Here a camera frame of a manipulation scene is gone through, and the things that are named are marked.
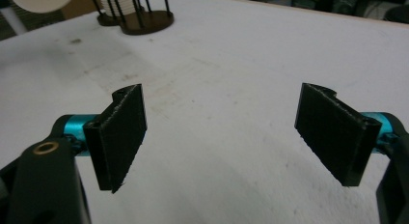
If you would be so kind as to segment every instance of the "white table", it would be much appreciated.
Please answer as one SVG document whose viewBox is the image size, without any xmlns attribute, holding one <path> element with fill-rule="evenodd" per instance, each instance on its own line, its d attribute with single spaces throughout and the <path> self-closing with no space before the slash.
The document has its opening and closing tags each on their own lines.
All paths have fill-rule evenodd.
<svg viewBox="0 0 409 224">
<path fill-rule="evenodd" d="M 294 121 L 310 82 L 408 126 L 409 26 L 239 0 L 170 5 L 175 23 L 155 34 L 89 14 L 0 42 L 0 166 L 58 117 L 99 113 L 142 83 L 149 129 L 125 185 L 99 191 L 77 157 L 94 223 L 377 223 L 387 157 L 341 187 Z"/>
</svg>

